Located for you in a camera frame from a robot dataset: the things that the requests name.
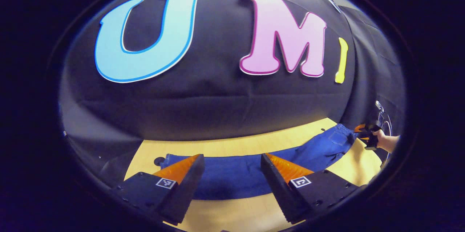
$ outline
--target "denim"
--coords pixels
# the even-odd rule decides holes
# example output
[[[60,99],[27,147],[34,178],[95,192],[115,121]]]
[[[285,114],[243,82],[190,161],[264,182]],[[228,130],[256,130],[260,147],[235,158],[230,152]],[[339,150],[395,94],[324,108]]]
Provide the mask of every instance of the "denim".
[[[352,147],[356,137],[353,131],[338,124],[302,146],[270,154],[316,172],[339,160]],[[205,171],[193,199],[243,199],[271,193],[260,170],[260,157],[261,154],[205,157]],[[187,156],[167,154],[161,168],[185,158]]]

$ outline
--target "pink letter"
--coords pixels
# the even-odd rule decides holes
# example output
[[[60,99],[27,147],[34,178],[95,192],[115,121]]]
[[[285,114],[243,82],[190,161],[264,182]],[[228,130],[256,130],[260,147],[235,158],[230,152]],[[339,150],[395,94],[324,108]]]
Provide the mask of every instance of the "pink letter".
[[[302,54],[309,46],[300,72],[309,77],[321,77],[324,73],[326,22],[307,12],[299,27],[283,0],[252,1],[255,6],[254,40],[250,54],[240,59],[240,69],[250,75],[269,75],[277,72],[279,60],[274,55],[277,35],[288,72],[294,72]]]

